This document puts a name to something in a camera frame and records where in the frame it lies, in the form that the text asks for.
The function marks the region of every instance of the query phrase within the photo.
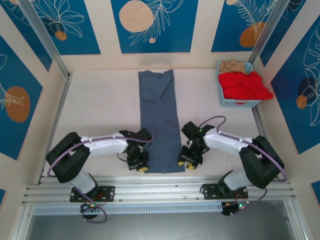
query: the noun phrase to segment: beige cloth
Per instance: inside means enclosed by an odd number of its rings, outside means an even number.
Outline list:
[[[233,72],[241,72],[247,74],[245,70],[245,63],[243,61],[223,61],[219,65],[219,72],[220,73],[233,73]]]

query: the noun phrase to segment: red cloth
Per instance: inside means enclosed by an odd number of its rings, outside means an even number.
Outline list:
[[[262,84],[259,74],[252,71],[226,72],[218,75],[225,99],[235,100],[269,100],[273,94]]]

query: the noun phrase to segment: gray pants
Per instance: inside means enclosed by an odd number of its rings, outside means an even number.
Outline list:
[[[147,173],[178,173],[178,156],[182,149],[178,122],[174,71],[139,72],[141,128],[154,137],[148,148]]]

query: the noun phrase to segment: gray floor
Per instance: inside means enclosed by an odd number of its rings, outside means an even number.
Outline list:
[[[109,215],[90,224],[80,216],[34,216],[27,240],[292,240],[282,202],[260,202],[235,216],[221,213]]]

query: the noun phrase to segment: white table surface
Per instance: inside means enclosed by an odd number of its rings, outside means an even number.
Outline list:
[[[164,70],[152,70],[163,73]],[[175,97],[180,128],[188,121],[199,125],[216,116],[227,117],[221,130],[255,138],[258,135],[251,108],[220,107],[215,69],[174,70]],[[209,124],[217,126],[220,120]],[[61,117],[54,136],[55,146],[66,134],[83,137],[114,134],[120,130],[140,130],[138,70],[78,70],[73,73]],[[181,133],[182,144],[187,138]],[[108,154],[88,159],[83,167],[93,176],[221,176],[241,168],[240,158],[211,149],[203,155],[203,165],[180,173],[142,173]],[[46,164],[44,175],[49,168]]]

